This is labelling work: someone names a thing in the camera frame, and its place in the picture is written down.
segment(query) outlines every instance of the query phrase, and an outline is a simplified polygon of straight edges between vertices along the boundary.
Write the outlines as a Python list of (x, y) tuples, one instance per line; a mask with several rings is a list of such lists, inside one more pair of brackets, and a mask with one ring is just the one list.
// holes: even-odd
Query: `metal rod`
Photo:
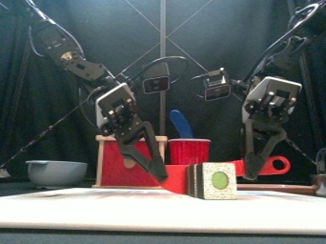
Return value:
[[(166, 2), (160, 0), (160, 57), (166, 55)], [(158, 99), (158, 134), (165, 135), (166, 94), (162, 91)]]

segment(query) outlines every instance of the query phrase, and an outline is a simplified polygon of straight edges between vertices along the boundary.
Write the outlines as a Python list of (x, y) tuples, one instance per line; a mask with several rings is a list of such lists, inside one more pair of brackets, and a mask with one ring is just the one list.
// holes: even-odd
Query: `red box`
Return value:
[[(166, 136), (156, 136), (158, 152), (164, 160), (166, 147)], [(116, 139), (110, 136), (96, 137), (98, 142), (96, 183), (93, 187), (158, 187), (150, 175), (132, 160), (125, 160), (121, 156)], [(149, 158), (146, 142), (141, 139), (134, 148)]]

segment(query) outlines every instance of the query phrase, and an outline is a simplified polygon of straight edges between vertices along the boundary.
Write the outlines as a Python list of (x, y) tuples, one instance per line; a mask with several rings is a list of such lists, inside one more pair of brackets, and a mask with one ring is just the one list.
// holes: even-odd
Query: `beige cube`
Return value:
[(188, 195), (201, 199), (235, 199), (236, 176), (231, 163), (202, 163), (186, 168)]

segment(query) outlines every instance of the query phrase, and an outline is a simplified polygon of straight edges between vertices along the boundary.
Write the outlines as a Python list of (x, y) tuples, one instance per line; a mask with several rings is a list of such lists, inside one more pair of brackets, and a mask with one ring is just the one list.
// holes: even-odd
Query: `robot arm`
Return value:
[[(157, 181), (166, 178), (165, 166), (158, 154), (149, 122), (136, 113), (134, 97), (125, 83), (116, 81), (101, 64), (84, 58), (81, 47), (72, 35), (38, 10), (30, 0), (18, 0), (17, 11), (39, 39), (43, 50), (57, 66), (76, 75), (80, 86), (94, 101), (96, 125), (102, 135), (113, 134), (121, 155), (149, 172)], [(150, 159), (134, 149), (133, 144), (145, 138)]]
[(256, 179), (276, 144), (285, 139), (281, 128), (292, 112), (300, 84), (287, 81), (292, 64), (308, 44), (326, 31), (326, 1), (305, 6), (289, 19), (287, 33), (263, 52), (243, 81), (228, 79), (224, 69), (192, 78), (202, 83), (205, 101), (224, 98), (231, 88), (241, 91), (241, 138), (244, 177)]

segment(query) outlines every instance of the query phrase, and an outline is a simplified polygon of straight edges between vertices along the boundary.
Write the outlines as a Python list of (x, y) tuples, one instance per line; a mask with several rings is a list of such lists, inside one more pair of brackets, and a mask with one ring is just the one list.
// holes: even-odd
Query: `table surface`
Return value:
[(0, 228), (326, 235), (326, 198), (237, 191), (201, 200), (164, 190), (73, 188), (0, 197)]

